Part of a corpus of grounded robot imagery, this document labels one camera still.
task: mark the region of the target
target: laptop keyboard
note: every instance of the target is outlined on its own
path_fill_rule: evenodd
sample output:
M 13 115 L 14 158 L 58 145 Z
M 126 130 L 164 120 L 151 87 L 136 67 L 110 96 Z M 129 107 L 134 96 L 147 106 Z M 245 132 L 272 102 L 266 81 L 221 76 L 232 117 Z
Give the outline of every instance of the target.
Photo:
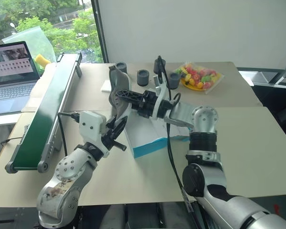
M 0 100 L 30 95 L 33 84 L 0 88 Z

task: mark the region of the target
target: tissue box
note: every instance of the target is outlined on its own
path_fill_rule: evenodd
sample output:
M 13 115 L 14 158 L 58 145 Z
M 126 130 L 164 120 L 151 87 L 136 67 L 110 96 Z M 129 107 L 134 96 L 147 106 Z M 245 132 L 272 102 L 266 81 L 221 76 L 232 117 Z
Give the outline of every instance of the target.
M 132 112 L 128 116 L 125 133 L 134 158 L 167 146 L 166 123 L 162 119 L 147 119 Z M 171 125 L 171 139 L 187 141 L 188 136 L 188 128 Z

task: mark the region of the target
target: white wall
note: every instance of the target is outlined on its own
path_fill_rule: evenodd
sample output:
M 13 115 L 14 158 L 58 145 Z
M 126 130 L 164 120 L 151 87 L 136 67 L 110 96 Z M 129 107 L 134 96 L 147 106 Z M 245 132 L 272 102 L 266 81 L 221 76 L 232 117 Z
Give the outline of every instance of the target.
M 110 62 L 286 67 L 286 0 L 100 0 Z

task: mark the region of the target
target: laptop screen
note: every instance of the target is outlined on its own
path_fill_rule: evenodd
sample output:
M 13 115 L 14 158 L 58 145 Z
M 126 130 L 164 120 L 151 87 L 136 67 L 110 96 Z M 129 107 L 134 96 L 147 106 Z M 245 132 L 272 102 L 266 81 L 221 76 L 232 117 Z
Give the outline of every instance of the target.
M 39 79 L 25 42 L 0 45 L 0 85 Z

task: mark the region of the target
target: plastic bag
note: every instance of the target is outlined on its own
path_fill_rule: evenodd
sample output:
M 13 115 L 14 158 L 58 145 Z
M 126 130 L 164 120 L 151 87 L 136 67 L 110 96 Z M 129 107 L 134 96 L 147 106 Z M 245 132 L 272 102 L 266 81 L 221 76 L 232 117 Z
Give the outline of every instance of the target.
M 204 91 L 206 94 L 213 90 L 224 77 L 214 69 L 195 63 L 185 63 L 176 72 L 180 74 L 180 81 L 185 87 L 195 91 Z

